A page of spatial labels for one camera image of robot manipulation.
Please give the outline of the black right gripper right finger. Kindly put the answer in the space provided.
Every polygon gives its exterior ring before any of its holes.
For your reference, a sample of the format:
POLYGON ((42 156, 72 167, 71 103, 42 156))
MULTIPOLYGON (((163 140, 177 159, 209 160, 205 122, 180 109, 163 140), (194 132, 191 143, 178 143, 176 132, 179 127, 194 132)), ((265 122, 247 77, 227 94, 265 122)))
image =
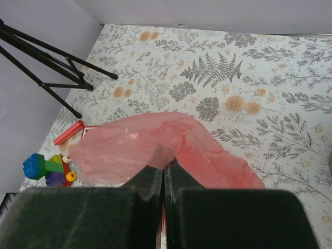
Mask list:
POLYGON ((284 190, 207 189, 174 160, 163 172, 167 248, 318 248, 284 190))

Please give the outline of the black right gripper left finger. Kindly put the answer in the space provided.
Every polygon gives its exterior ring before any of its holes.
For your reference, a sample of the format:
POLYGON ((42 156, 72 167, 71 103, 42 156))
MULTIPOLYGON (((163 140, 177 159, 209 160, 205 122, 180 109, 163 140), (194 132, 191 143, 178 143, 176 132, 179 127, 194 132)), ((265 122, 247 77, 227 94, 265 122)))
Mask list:
POLYGON ((14 200, 1 248, 159 248, 161 170, 120 187, 33 187, 14 200))

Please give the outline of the red torn trash bag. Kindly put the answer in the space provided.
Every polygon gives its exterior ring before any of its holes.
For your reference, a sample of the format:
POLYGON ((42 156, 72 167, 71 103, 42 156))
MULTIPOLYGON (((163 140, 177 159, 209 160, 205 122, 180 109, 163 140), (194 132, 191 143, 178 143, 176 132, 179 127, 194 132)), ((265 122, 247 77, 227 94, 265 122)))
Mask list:
POLYGON ((139 114, 94 128, 69 156, 87 183, 125 183, 145 166, 164 170, 177 160, 206 188, 264 188, 246 160, 225 150, 201 122, 178 112, 139 114))

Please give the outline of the red trash bag roll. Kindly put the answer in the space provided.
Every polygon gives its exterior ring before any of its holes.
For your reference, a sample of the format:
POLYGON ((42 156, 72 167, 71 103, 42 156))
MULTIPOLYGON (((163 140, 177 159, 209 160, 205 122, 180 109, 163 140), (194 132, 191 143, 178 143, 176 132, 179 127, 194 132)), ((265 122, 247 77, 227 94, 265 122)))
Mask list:
POLYGON ((71 127, 69 127, 65 132, 63 132, 58 138, 54 140, 54 144, 62 145, 83 128, 84 128, 83 121, 79 120, 75 122, 71 127))

